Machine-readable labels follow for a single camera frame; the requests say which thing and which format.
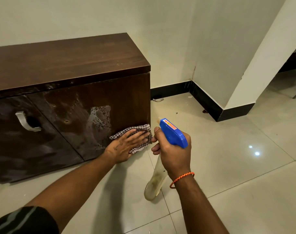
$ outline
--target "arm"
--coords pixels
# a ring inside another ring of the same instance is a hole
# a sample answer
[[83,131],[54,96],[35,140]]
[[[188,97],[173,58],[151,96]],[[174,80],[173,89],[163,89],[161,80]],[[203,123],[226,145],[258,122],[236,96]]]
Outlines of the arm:
[[[188,141],[188,147],[185,149],[171,145],[159,127],[154,129],[153,142],[158,140],[159,143],[151,150],[153,154],[160,154],[162,164],[173,181],[190,172],[191,138],[186,133],[184,135]],[[179,194],[188,234],[229,234],[192,175],[178,180],[175,187]]]
[[130,149],[147,141],[149,132],[144,131],[127,138],[134,131],[136,129],[129,130],[114,140],[100,157],[61,177],[25,206],[45,208],[57,222],[61,233],[113,166],[128,160]]

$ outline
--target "orange label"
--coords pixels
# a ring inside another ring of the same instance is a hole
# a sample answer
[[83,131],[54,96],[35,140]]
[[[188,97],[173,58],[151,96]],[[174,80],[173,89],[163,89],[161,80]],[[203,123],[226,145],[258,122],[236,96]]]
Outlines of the orange label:
[[169,125],[170,127],[172,127],[174,130],[176,130],[177,128],[172,124],[170,123],[168,120],[163,120],[167,125]]

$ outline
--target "dark furniture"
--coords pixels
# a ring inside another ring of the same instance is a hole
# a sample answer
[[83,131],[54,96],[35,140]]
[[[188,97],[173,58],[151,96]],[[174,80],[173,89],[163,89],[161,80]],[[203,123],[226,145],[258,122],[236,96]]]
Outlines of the dark furniture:
[[149,72],[127,33],[0,47],[0,183],[96,158],[150,123]]

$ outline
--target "forearm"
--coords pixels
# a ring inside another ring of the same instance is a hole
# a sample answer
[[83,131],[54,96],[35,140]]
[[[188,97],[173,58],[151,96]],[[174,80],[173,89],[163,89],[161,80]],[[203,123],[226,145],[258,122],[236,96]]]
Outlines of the forearm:
[[188,175],[175,183],[188,234],[229,234],[196,180]]
[[56,220],[59,231],[62,232],[113,166],[111,157],[104,153],[55,181],[26,206],[45,208]]

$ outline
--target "striped sleeve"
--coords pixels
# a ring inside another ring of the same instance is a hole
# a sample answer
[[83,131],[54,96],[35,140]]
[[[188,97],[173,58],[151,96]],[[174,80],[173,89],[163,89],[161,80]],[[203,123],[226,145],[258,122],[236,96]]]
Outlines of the striped sleeve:
[[42,207],[22,207],[0,218],[0,234],[59,234],[56,221]]

